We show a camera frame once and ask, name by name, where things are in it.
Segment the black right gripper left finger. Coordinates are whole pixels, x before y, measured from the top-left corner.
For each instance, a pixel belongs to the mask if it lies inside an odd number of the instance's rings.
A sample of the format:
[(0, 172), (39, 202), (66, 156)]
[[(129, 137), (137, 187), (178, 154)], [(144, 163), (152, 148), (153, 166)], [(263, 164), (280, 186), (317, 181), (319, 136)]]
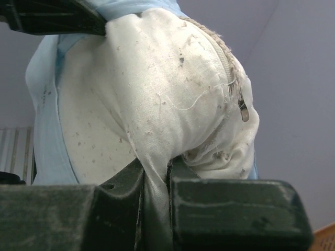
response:
[(99, 186), (1, 183), (1, 250), (143, 250), (143, 184), (138, 160)]

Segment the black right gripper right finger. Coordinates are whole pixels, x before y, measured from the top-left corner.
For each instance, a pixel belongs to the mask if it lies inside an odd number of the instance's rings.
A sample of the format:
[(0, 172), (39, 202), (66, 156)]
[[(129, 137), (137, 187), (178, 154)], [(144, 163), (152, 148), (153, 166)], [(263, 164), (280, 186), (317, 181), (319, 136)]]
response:
[(169, 165), (174, 250), (307, 250), (313, 243), (297, 191), (278, 180), (200, 178)]

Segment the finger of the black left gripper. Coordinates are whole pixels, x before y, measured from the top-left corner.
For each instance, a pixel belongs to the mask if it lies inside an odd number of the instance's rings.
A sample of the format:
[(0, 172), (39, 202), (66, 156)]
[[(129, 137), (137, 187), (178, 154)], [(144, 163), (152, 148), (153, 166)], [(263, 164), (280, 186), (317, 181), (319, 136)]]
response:
[(1, 22), (35, 36), (104, 36), (107, 23), (88, 1), (81, 0), (1, 0)]

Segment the green satin pillowcase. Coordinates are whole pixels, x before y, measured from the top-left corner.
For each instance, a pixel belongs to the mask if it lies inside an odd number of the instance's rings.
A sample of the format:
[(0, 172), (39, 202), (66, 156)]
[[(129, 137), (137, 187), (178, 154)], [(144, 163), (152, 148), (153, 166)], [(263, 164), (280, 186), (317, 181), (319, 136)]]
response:
[[(107, 23), (123, 16), (139, 14), (152, 8), (162, 8), (178, 17), (190, 18), (182, 13), (176, 1), (90, 1), (90, 4), (107, 19)], [(87, 35), (46, 36), (38, 46), (27, 68), (26, 83), (36, 110), (34, 138), (37, 164), (36, 184), (80, 183), (71, 166), (63, 138), (59, 118), (58, 80), (66, 52), (85, 36)], [(254, 168), (246, 179), (256, 178), (257, 172), (254, 158)]]

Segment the white pillow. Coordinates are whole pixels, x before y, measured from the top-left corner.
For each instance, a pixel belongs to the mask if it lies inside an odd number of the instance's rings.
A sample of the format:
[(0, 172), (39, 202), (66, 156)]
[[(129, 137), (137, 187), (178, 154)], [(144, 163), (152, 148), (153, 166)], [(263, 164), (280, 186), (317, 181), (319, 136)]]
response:
[(152, 8), (109, 21), (65, 54), (59, 118), (80, 183), (101, 184), (137, 158), (145, 171), (147, 250), (171, 250), (169, 162), (203, 178), (246, 179), (259, 115), (239, 61), (212, 31)]

